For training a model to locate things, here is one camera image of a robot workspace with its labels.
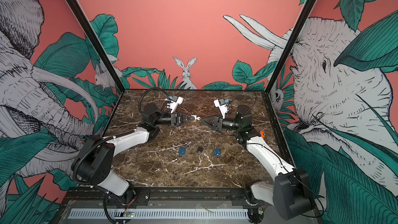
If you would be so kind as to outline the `brass padlock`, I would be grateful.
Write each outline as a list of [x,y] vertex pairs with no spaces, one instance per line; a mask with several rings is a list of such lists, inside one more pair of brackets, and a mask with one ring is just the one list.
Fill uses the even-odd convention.
[[200,121],[201,118],[196,116],[196,115],[192,115],[193,121]]

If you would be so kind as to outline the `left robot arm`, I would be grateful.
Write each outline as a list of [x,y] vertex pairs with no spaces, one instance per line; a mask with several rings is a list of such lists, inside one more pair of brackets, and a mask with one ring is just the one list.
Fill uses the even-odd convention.
[[79,185],[102,190],[125,204],[136,198],[134,186],[112,170],[113,158],[134,146],[152,141],[160,132],[158,125],[180,127],[198,118],[181,112],[166,113],[153,103],[144,107],[141,123],[133,130],[115,136],[92,136],[72,163],[72,178]]

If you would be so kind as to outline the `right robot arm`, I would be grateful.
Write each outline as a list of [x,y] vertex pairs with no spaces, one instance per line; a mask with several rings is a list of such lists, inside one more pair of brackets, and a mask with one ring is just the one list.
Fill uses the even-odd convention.
[[249,106],[239,105],[234,118],[213,115],[202,118],[201,123],[216,132],[233,131],[237,143],[256,157],[273,180],[272,185],[260,180],[247,185],[246,200],[250,205],[269,203],[284,220],[303,215],[315,207],[308,174],[271,149],[252,124]]

